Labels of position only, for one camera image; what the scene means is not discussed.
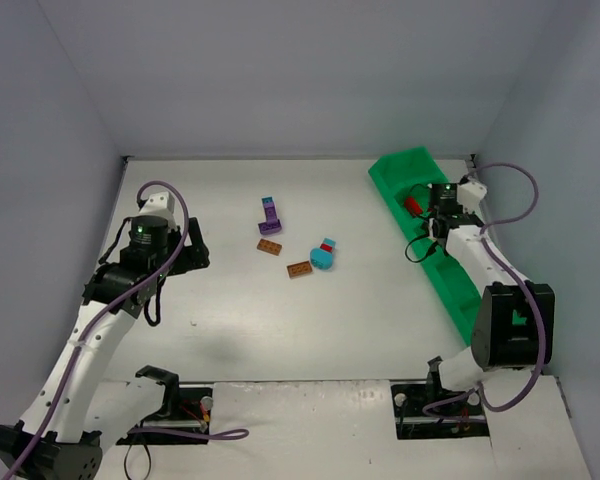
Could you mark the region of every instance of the blue toy piece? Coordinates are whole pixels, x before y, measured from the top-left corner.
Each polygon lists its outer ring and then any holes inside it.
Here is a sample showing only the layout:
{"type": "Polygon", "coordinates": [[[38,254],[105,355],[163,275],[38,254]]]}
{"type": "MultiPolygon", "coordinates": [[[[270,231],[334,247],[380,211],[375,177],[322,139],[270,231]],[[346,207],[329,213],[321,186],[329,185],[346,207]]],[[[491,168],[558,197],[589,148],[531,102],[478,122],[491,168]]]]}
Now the blue toy piece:
{"type": "Polygon", "coordinates": [[[314,248],[309,253],[311,265],[320,270],[329,270],[333,265],[333,249],[335,246],[336,242],[330,238],[325,238],[320,248],[314,248]]]}

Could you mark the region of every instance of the purple lego block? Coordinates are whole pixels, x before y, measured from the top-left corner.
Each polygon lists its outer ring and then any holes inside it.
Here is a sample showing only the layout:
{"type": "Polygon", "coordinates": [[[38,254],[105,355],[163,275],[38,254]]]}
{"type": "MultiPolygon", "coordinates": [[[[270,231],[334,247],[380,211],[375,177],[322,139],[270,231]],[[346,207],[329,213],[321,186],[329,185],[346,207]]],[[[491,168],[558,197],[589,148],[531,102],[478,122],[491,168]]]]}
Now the purple lego block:
{"type": "Polygon", "coordinates": [[[262,208],[264,208],[265,222],[259,223],[258,228],[262,235],[270,235],[272,233],[278,233],[282,230],[282,224],[278,220],[276,214],[276,205],[273,203],[273,197],[264,197],[262,199],[262,208]]]}
{"type": "Polygon", "coordinates": [[[267,222],[275,222],[276,220],[278,220],[278,215],[276,215],[276,207],[275,206],[264,207],[264,216],[267,219],[267,222]]]}
{"type": "Polygon", "coordinates": [[[276,214],[276,205],[273,203],[272,197],[264,197],[262,199],[262,208],[264,208],[264,216],[267,219],[267,222],[278,220],[278,215],[276,214]]]}
{"type": "Polygon", "coordinates": [[[280,224],[280,220],[275,220],[273,222],[259,223],[258,228],[260,229],[260,233],[262,235],[271,235],[282,230],[282,225],[280,224]]]}

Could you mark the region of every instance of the black cable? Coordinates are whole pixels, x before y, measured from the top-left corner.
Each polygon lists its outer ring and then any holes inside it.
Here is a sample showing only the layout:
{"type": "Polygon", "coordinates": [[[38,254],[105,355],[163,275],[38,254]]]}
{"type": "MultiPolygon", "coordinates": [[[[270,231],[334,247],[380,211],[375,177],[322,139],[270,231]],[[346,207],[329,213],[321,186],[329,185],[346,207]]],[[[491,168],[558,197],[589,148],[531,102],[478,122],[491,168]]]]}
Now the black cable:
{"type": "Polygon", "coordinates": [[[160,322],[162,321],[160,297],[162,296],[162,287],[164,285],[165,280],[166,280],[166,277],[162,281],[158,281],[158,287],[156,288],[156,319],[155,320],[151,319],[151,314],[149,313],[149,305],[151,305],[151,298],[149,298],[147,300],[147,302],[144,304],[144,319],[147,321],[147,323],[151,327],[157,327],[158,325],[160,325],[160,322]]]}
{"type": "Polygon", "coordinates": [[[407,257],[407,260],[409,260],[411,263],[420,263],[425,261],[427,258],[429,258],[431,255],[433,255],[436,251],[436,248],[438,247],[438,243],[437,242],[433,242],[431,244],[431,246],[429,247],[429,250],[427,250],[427,253],[425,254],[424,257],[422,257],[419,260],[413,260],[410,256],[409,256],[409,247],[414,243],[417,242],[418,240],[423,240],[425,238],[427,238],[429,236],[429,233],[423,233],[422,235],[414,238],[413,240],[411,240],[409,243],[407,243],[407,248],[404,249],[404,256],[407,257]]]}
{"type": "Polygon", "coordinates": [[[122,236],[122,230],[124,229],[124,226],[127,224],[127,222],[129,222],[130,220],[131,217],[126,217],[122,220],[122,225],[120,225],[120,228],[118,229],[118,233],[116,233],[116,238],[113,240],[113,243],[109,248],[107,248],[107,251],[104,252],[104,254],[98,259],[98,263],[100,265],[104,264],[107,261],[109,255],[111,255],[111,252],[113,252],[113,250],[116,248],[118,242],[120,241],[120,237],[122,236]]]}
{"type": "MultiPolygon", "coordinates": [[[[143,425],[144,425],[144,420],[140,422],[140,428],[142,428],[143,425]]],[[[131,443],[129,444],[127,453],[124,456],[124,463],[122,464],[122,467],[124,468],[124,474],[127,477],[127,480],[133,480],[133,478],[131,478],[131,475],[129,475],[129,470],[127,468],[127,460],[129,459],[129,452],[131,452],[131,447],[133,447],[136,444],[138,437],[140,437],[142,439],[142,447],[144,448],[144,451],[147,453],[147,458],[149,459],[149,469],[147,470],[147,474],[144,476],[143,480],[147,480],[147,478],[149,478],[149,475],[151,475],[151,467],[153,465],[152,465],[152,460],[151,460],[151,452],[149,452],[149,446],[147,445],[147,440],[146,440],[146,438],[144,438],[144,435],[142,435],[141,433],[136,433],[133,436],[133,438],[131,439],[131,443]]]]}

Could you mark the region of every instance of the black bracket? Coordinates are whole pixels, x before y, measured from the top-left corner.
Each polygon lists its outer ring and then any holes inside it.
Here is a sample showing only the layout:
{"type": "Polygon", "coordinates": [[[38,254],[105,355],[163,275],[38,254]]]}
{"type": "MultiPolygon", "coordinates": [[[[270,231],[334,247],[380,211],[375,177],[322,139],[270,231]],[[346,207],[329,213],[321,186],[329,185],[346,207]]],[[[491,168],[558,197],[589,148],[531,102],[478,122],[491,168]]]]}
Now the black bracket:
{"type": "MultiPolygon", "coordinates": [[[[555,295],[549,285],[525,282],[538,304],[545,328],[547,351],[544,363],[551,360],[555,295]]],[[[538,357],[538,331],[531,307],[518,286],[489,285],[471,335],[471,352],[483,369],[525,367],[538,357]],[[514,312],[518,321],[514,321],[514,312]]]]}
{"type": "Polygon", "coordinates": [[[180,377],[162,368],[147,365],[136,372],[136,378],[146,377],[155,380],[158,385],[164,385],[162,407],[154,415],[168,417],[180,405],[180,377]]]}
{"type": "MultiPolygon", "coordinates": [[[[190,272],[191,270],[199,270],[207,268],[209,262],[209,249],[204,244],[202,239],[202,231],[198,224],[198,219],[192,217],[189,219],[189,240],[191,245],[184,247],[173,263],[169,275],[181,275],[190,272]]],[[[180,241],[181,235],[179,231],[171,232],[169,235],[170,250],[175,249],[180,241]]]]}

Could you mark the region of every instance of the orange lego brick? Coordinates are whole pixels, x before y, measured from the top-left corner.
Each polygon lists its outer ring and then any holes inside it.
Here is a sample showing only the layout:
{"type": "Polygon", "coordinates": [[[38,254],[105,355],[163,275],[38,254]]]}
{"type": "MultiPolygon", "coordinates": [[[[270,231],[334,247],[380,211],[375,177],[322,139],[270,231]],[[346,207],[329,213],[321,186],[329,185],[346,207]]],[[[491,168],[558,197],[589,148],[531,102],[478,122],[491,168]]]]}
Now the orange lego brick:
{"type": "Polygon", "coordinates": [[[260,239],[258,242],[258,246],[256,247],[258,250],[262,252],[270,253],[271,255],[280,255],[280,250],[282,250],[282,245],[276,242],[271,242],[269,240],[265,240],[264,238],[260,239]]]}
{"type": "Polygon", "coordinates": [[[287,272],[289,272],[289,278],[295,278],[313,272],[313,268],[311,268],[311,262],[294,263],[287,265],[287,272]]]}

